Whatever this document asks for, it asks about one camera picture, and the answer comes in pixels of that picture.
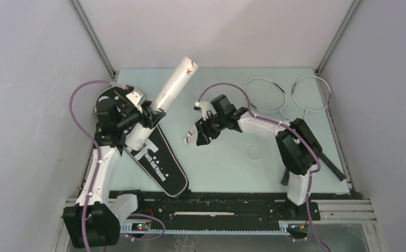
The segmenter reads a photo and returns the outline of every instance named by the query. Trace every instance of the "white plastic part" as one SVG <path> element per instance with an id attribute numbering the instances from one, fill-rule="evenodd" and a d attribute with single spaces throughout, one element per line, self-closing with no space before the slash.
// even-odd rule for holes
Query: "white plastic part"
<path id="1" fill-rule="evenodd" d="M 154 128 L 144 128 L 141 124 L 137 123 L 127 136 L 126 145 L 133 150 L 139 151 L 144 147 L 145 141 L 152 134 L 153 130 Z"/>
<path id="2" fill-rule="evenodd" d="M 150 105 L 152 110 L 166 112 L 197 69 L 197 64 L 188 57 L 184 57 L 162 87 L 158 96 L 152 101 Z"/>
<path id="3" fill-rule="evenodd" d="M 203 117 L 203 120 L 206 121 L 209 118 L 211 105 L 206 101 L 200 101 L 195 103 L 195 107 L 201 109 L 201 116 Z"/>
<path id="4" fill-rule="evenodd" d="M 185 143 L 193 143 L 196 144 L 196 141 L 198 140 L 198 130 L 196 129 L 195 124 L 192 125 L 192 128 L 190 131 L 187 133 L 187 137 L 184 138 Z"/>
<path id="5" fill-rule="evenodd" d="M 114 170 L 121 159 L 121 154 L 118 149 L 111 148 L 110 146 L 101 146 L 101 160 L 98 160 L 98 151 L 93 150 L 93 160 L 90 171 L 87 176 L 87 180 L 84 185 L 84 189 L 79 195 L 76 203 L 80 206 L 84 206 L 85 197 L 88 194 L 88 188 L 90 187 L 91 178 L 96 169 L 96 164 L 99 162 L 98 174 L 91 190 L 91 196 L 88 201 L 88 205 L 93 205 L 95 202 L 108 204 L 108 194 L 110 192 L 110 182 L 113 178 Z"/>
<path id="6" fill-rule="evenodd" d="M 249 113 L 244 113 L 240 117 L 238 125 L 243 132 L 256 134 L 264 138 L 274 138 L 280 131 L 285 130 L 285 128 L 274 123 L 254 118 Z"/>
<path id="7" fill-rule="evenodd" d="M 142 103 L 145 100 L 146 95 L 139 89 L 135 88 L 131 93 L 129 93 L 128 95 L 126 95 L 127 99 L 129 99 L 129 101 L 131 103 L 133 103 L 133 105 L 140 111 L 142 112 Z"/>
<path id="8" fill-rule="evenodd" d="M 311 166 L 306 175 L 296 175 L 292 172 L 289 173 L 287 197 L 297 206 L 300 206 L 306 201 L 309 171 L 312 169 L 317 169 L 317 164 Z"/>
<path id="9" fill-rule="evenodd" d="M 197 69 L 197 64 L 192 62 L 188 57 L 184 57 L 161 89 L 161 92 L 152 101 L 150 108 L 155 111 L 166 112 Z M 139 123 L 136 124 L 127 136 L 126 145 L 136 151 L 142 149 L 144 142 L 149 138 L 153 130 L 144 128 Z"/>
<path id="10" fill-rule="evenodd" d="M 124 223 L 127 217 L 138 209 L 138 197 L 134 194 L 119 195 L 109 208 L 118 218 L 119 223 Z"/>

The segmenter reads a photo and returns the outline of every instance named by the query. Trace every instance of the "grey wall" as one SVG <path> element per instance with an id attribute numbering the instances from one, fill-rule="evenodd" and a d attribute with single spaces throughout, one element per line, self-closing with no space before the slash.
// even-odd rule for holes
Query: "grey wall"
<path id="1" fill-rule="evenodd" d="M 50 249 L 91 146 L 68 99 L 93 79 L 108 76 L 68 1 L 0 1 L 0 251 Z M 78 94 L 88 130 L 102 89 Z"/>
<path id="2" fill-rule="evenodd" d="M 323 76 L 389 250 L 406 251 L 406 1 L 363 1 Z"/>
<path id="3" fill-rule="evenodd" d="M 113 67 L 317 67 L 352 0 L 86 0 Z"/>

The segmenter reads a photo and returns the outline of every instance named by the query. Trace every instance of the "white tube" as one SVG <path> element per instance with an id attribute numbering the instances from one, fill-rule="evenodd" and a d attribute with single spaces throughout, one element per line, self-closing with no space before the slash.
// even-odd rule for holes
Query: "white tube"
<path id="1" fill-rule="evenodd" d="M 188 57 L 184 57 L 161 89 L 161 92 L 150 104 L 152 110 L 166 112 L 197 69 L 197 64 Z M 126 145 L 138 151 L 144 146 L 144 142 L 152 132 L 153 129 L 144 128 L 138 123 L 128 135 Z"/>

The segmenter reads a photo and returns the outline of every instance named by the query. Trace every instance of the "wire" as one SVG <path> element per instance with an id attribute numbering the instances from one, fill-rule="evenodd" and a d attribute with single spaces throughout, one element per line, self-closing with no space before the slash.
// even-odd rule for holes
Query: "wire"
<path id="1" fill-rule="evenodd" d="M 88 187 L 88 191 L 87 191 L 87 195 L 85 196 L 85 202 L 84 202 L 84 207 L 82 208 L 82 215 L 81 215 L 81 231 L 82 231 L 82 238 L 84 239 L 84 246 L 87 252 L 91 252 L 90 249 L 90 245 L 88 244 L 88 239 L 87 239 L 87 231 L 86 231 L 86 226 L 85 226 L 85 220 L 86 220 L 86 213 L 87 213 L 87 207 L 88 207 L 88 202 L 90 200 L 90 194 L 91 191 L 93 189 L 93 185 L 95 184 L 95 180 L 96 177 L 98 175 L 98 171 L 99 171 L 99 166 L 100 166 L 100 162 L 101 162 L 101 148 L 98 145 L 98 142 L 96 142 L 95 138 L 89 134 L 78 122 L 78 120 L 75 117 L 75 114 L 73 113 L 73 99 L 76 95 L 76 93 L 83 87 L 91 85 L 91 84 L 95 84 L 95 83 L 101 83 L 101 84 L 106 84 L 106 85 L 111 85 L 111 81 L 108 80 L 94 80 L 94 81 L 88 81 L 85 82 L 84 84 L 80 85 L 79 87 L 77 87 L 73 93 L 71 94 L 70 97 L 70 102 L 68 104 L 68 108 L 70 110 L 70 115 L 71 118 L 73 119 L 73 121 L 75 122 L 76 126 L 79 128 L 79 130 L 82 131 L 82 133 L 84 133 L 93 143 L 93 145 L 95 146 L 96 150 L 98 151 L 98 160 L 96 163 L 96 168 L 95 168 L 95 172 L 93 173 L 93 176 L 91 177 L 91 181 L 90 181 L 90 186 Z"/>
<path id="2" fill-rule="evenodd" d="M 156 240 L 156 239 L 158 239 L 158 238 L 160 238 L 161 236 L 164 235 L 164 233 L 165 233 L 165 224 L 164 224 L 164 222 L 162 222 L 160 219 L 155 218 L 155 217 L 153 217 L 153 216 L 146 215 L 146 214 L 130 214 L 130 215 L 129 215 L 129 217 L 133 217 L 133 216 L 144 217 L 144 218 L 151 219 L 152 221 L 158 222 L 158 223 L 161 224 L 161 226 L 162 226 L 162 232 L 161 232 L 159 235 L 157 235 L 157 236 L 155 236 L 155 237 L 152 237 L 152 238 L 137 238 L 137 237 L 133 237 L 133 236 L 127 234 L 127 233 L 126 233 L 126 237 L 131 238 L 131 239 L 134 239 L 134 240 L 149 241 L 149 240 Z"/>
<path id="3" fill-rule="evenodd" d="M 325 250 L 325 251 L 331 251 L 331 250 L 328 248 L 328 246 L 327 246 L 325 243 L 323 243 L 323 242 L 319 239 L 319 236 L 317 235 L 316 230 L 314 229 L 314 225 L 312 225 L 312 223 L 313 223 L 313 218 L 312 218 L 312 216 L 311 216 L 311 212 L 310 212 L 310 209 L 309 209 L 309 200 L 308 200 L 308 199 L 309 199 L 309 194 L 310 194 L 310 192 L 311 192 L 311 185 L 312 185 L 312 182 L 313 182 L 313 174 L 315 174 L 315 173 L 317 173 L 317 172 L 320 172 L 320 169 L 321 169 L 321 164 L 320 164 L 319 158 L 316 156 L 316 154 L 315 154 L 314 151 L 311 149 L 311 147 L 309 146 L 309 144 L 308 144 L 293 128 L 291 128 L 290 126 L 288 126 L 288 125 L 286 125 L 286 124 L 283 124 L 281 121 L 275 121 L 275 120 L 273 120 L 273 119 L 266 118 L 266 117 L 261 117 L 261 116 L 259 116 L 259 115 L 254 114 L 254 113 L 252 112 L 252 110 L 251 110 L 251 102 L 250 102 L 250 100 L 249 100 L 249 97 L 247 96 L 246 92 L 245 92 L 243 89 L 241 89 L 239 86 L 237 86 L 237 85 L 234 85 L 234 84 L 231 84 L 231 83 L 225 83 L 225 82 L 210 85 L 209 87 L 207 87 L 206 89 L 204 89 L 204 91 L 201 93 L 200 97 L 198 98 L 198 102 L 201 101 L 201 99 L 203 98 L 203 95 L 204 95 L 209 89 L 211 89 L 211 88 L 213 88 L 213 87 L 217 87 L 217 86 L 231 86 L 231 87 L 234 87 L 234 88 L 240 90 L 240 91 L 243 93 L 243 95 L 245 96 L 245 98 L 246 98 L 246 101 L 247 101 L 247 111 L 249 112 L 249 114 L 250 114 L 251 116 L 253 116 L 253 117 L 257 118 L 257 119 L 260 119 L 260 120 L 264 120 L 264 121 L 273 123 L 273 124 L 275 124 L 275 125 L 279 125 L 279 126 L 285 128 L 285 129 L 287 129 L 287 130 L 290 131 L 293 135 L 295 135 L 296 138 L 298 138 L 298 139 L 300 140 L 300 142 L 305 146 L 305 148 L 308 150 L 308 152 L 311 154 L 311 156 L 313 156 L 313 158 L 314 158 L 314 160 L 316 161 L 316 164 L 317 164 L 317 169 L 315 169 L 314 171 L 310 171 L 310 172 L 309 172 L 308 189 L 307 189 L 307 191 L 306 191 L 306 200 L 305 200 L 305 203 L 306 203 L 306 210 L 307 210 L 308 219 L 309 219 L 309 222 L 311 223 L 311 227 L 312 227 L 312 229 L 313 229 L 313 233 L 314 233 L 314 236 L 316 237 L 317 243 L 319 244 L 319 246 L 320 246 L 323 250 Z"/>

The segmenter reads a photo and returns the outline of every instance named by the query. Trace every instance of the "metal frame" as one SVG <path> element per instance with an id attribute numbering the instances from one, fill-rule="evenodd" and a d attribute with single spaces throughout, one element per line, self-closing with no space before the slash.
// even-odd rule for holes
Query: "metal frame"
<path id="1" fill-rule="evenodd" d="M 85 32 L 87 33 L 87 36 L 90 38 L 91 44 L 95 48 L 96 52 L 99 55 L 99 58 L 101 58 L 102 63 L 104 64 L 105 68 L 107 69 L 110 78 L 114 78 L 116 72 L 111 65 L 110 60 L 108 59 L 104 48 L 102 47 L 101 43 L 99 42 L 98 36 L 95 33 L 95 30 L 93 30 L 93 27 L 91 26 L 90 21 L 87 18 L 87 15 L 84 12 L 84 9 L 82 8 L 82 5 L 80 4 L 79 0 L 69 0 L 70 4 L 73 8 L 73 10 L 76 12 L 80 23 L 84 27 Z"/>
<path id="2" fill-rule="evenodd" d="M 99 42 L 99 39 L 93 30 L 90 21 L 88 20 L 79 0 L 69 0 L 71 6 L 73 7 L 74 11 L 78 15 L 79 21 L 82 23 L 90 41 L 92 42 L 95 50 L 97 51 L 99 57 L 101 58 L 102 62 L 105 65 L 110 77 L 112 79 L 117 77 L 117 72 L 113 69 L 113 66 L 110 63 L 105 51 Z M 333 40 L 331 41 L 325 55 L 323 56 L 318 68 L 315 70 L 318 76 L 321 76 L 329 58 L 331 57 L 332 52 L 335 50 L 338 41 L 344 34 L 345 30 L 348 27 L 349 22 L 354 17 L 358 7 L 360 6 L 362 0 L 354 0 L 350 5 L 350 8 L 345 15 L 342 23 L 339 26 L 338 31 L 336 32 Z M 332 133 L 335 139 L 336 147 L 339 150 L 339 157 L 344 169 L 344 172 L 347 176 L 347 182 L 349 184 L 349 188 L 354 191 L 358 191 L 358 187 L 356 185 L 356 180 L 353 178 L 355 177 L 352 173 L 352 170 L 349 169 L 347 165 L 347 161 L 345 158 L 345 154 L 342 148 L 342 144 L 340 142 L 339 132 L 337 130 L 335 121 L 334 121 L 334 112 L 332 111 L 331 107 L 327 108 L 327 117 L 330 123 Z M 76 201 L 75 198 L 69 198 L 66 201 L 66 206 L 71 206 Z M 380 228 L 378 226 L 376 216 L 374 215 L 373 208 L 371 206 L 371 202 L 367 199 L 314 199 L 314 202 L 318 203 L 319 211 L 321 219 L 319 221 L 314 221 L 314 223 L 320 224 L 339 224 L 339 223 L 357 223 L 362 225 L 362 229 L 364 231 L 368 247 L 370 252 L 385 252 L 387 248 L 385 246 L 384 239 L 380 232 Z M 285 230 L 284 227 L 287 224 L 295 224 L 295 221 L 281 221 L 280 226 L 283 227 L 283 231 Z M 124 226 L 127 223 L 121 225 L 121 230 L 124 230 Z M 169 233 L 171 234 L 178 234 L 179 232 L 172 230 Z M 271 235 L 278 235 L 278 234 L 286 234 L 284 232 L 274 232 L 274 233 L 262 233 L 262 232 L 251 232 L 251 234 L 271 234 Z M 66 226 L 62 219 L 59 220 L 58 228 L 56 230 L 56 235 L 53 240 L 53 244 L 51 246 L 51 252 L 65 252 L 68 250 L 69 246 L 69 235 L 66 229 Z"/>
<path id="3" fill-rule="evenodd" d="M 325 69 L 325 66 L 331 57 L 332 52 L 334 49 L 336 49 L 337 43 L 339 42 L 340 38 L 344 34 L 345 30 L 348 27 L 348 24 L 350 23 L 351 19 L 353 18 L 354 14 L 356 13 L 360 3 L 362 0 L 353 0 L 353 2 L 350 5 L 350 8 L 348 9 L 348 12 L 346 13 L 345 17 L 342 20 L 342 23 L 339 26 L 339 29 L 337 30 L 336 34 L 334 35 L 334 38 L 331 41 L 331 44 L 329 45 L 327 51 L 325 52 L 324 57 L 320 61 L 319 66 L 317 67 L 316 73 L 318 76 L 322 75 L 322 72 Z"/>
<path id="4" fill-rule="evenodd" d="M 65 206 L 74 205 L 76 199 L 67 199 Z M 371 202 L 367 199 L 318 199 L 313 200 L 319 206 L 320 217 L 315 224 L 342 224 L 355 223 L 362 224 L 370 252 L 385 252 L 383 238 L 379 232 L 379 226 L 374 215 Z M 127 220 L 121 225 L 121 233 L 124 233 L 127 226 L 130 226 L 133 220 Z M 288 224 L 297 224 L 297 221 L 280 221 L 282 231 L 280 232 L 207 232 L 207 231 L 179 231 L 169 230 L 166 234 L 212 234 L 212 235 L 287 235 L 285 232 Z M 152 230 L 150 233 L 159 233 L 160 230 Z M 51 247 L 51 252 L 66 252 L 69 245 L 69 236 L 64 221 L 59 220 L 59 226 L 56 237 Z"/>

